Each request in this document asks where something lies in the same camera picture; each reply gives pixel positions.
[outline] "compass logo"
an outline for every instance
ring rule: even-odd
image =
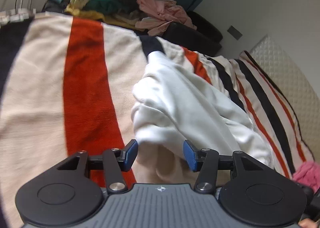
[[[159,192],[163,192],[164,190],[166,190],[166,188],[165,188],[164,186],[159,186],[159,187],[157,188],[157,190],[158,190]]]

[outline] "striped blanket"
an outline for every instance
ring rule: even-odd
[[[134,138],[132,88],[144,73],[153,41],[133,31],[55,13],[0,29],[0,189],[11,227],[18,188],[79,150],[91,155]],[[312,153],[298,120],[268,76],[246,52],[239,59],[206,57],[161,38],[165,54],[242,108],[272,148],[275,169],[291,178]],[[161,182],[139,165],[132,183]],[[104,186],[102,173],[92,179]]]

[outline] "white wall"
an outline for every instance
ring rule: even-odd
[[[203,0],[195,9],[223,34],[223,54],[237,57],[269,34],[294,60],[320,97],[320,0]],[[227,29],[243,36],[237,41]]]

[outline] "black circular pad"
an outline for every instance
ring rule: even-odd
[[[306,205],[302,189],[274,171],[245,171],[220,191],[223,208],[254,226],[279,227],[298,221]]]
[[[16,206],[24,222],[68,226],[91,216],[102,204],[101,188],[76,171],[46,171],[23,185]]]
[[[48,205],[62,205],[75,196],[75,189],[67,184],[50,184],[41,188],[38,198]]]
[[[273,205],[283,199],[283,192],[274,185],[256,184],[247,189],[247,196],[257,204]]]

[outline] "black stripe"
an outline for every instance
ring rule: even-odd
[[[268,99],[268,96],[263,91],[263,88],[261,87],[259,82],[256,80],[256,78],[253,76],[250,69],[247,68],[245,63],[242,62],[241,60],[239,59],[235,59],[235,60],[238,62],[241,72],[244,74],[245,78],[248,80],[253,91],[255,92],[256,96],[261,102],[262,108],[264,109],[266,115],[268,116],[271,126],[275,131],[277,139],[280,143],[285,159],[287,160],[290,172],[291,174],[293,174],[295,172],[295,168],[292,161],[292,155],[291,155],[291,150],[288,142],[288,137],[285,133],[281,120],[279,119],[279,116],[276,113],[275,108],[272,106],[271,102]]]
[[[228,73],[224,69],[223,65],[218,63],[217,61],[215,61],[212,58],[207,58],[207,59],[209,61],[211,61],[212,64],[214,64],[215,67],[217,68],[219,78],[221,79],[224,88],[229,92],[229,96],[230,96],[231,101],[233,101],[236,105],[238,105],[242,110],[245,111],[244,105],[241,102],[241,100],[239,99],[238,93],[233,89],[231,77],[230,77],[230,75],[228,75]]]
[[[253,59],[253,57],[249,54],[248,51],[244,51],[245,54],[248,56],[248,58],[251,60],[251,62],[260,70],[260,72],[264,75],[264,77],[269,81],[269,83],[273,86],[274,89],[276,89],[278,91],[278,93],[280,93],[283,98],[287,101],[287,103],[289,104],[289,106],[291,107],[291,110],[293,111],[293,114],[296,117],[297,120],[297,124],[298,124],[298,129],[299,129],[299,134],[301,137],[301,141],[303,142],[303,144],[308,148],[310,154],[312,155],[313,160],[315,160],[315,156],[313,155],[312,150],[309,148],[309,146],[306,144],[306,142],[303,140],[302,135],[301,135],[301,129],[300,129],[300,123],[298,120],[298,117],[296,115],[296,112],[294,111],[292,105],[289,103],[287,97],[284,96],[284,94],[282,93],[282,91],[280,90],[280,88],[274,83],[274,81],[270,78],[270,76],[258,65],[258,63]]]
[[[142,43],[142,50],[147,59],[148,59],[148,55],[153,51],[161,51],[162,53],[165,54],[160,41],[156,37],[139,36],[139,38]]]
[[[2,213],[2,209],[1,209],[1,198],[0,198],[0,227],[1,228],[7,228],[7,223],[4,219],[4,215]]]
[[[9,23],[0,28],[0,97],[14,58],[16,57],[32,19]]]

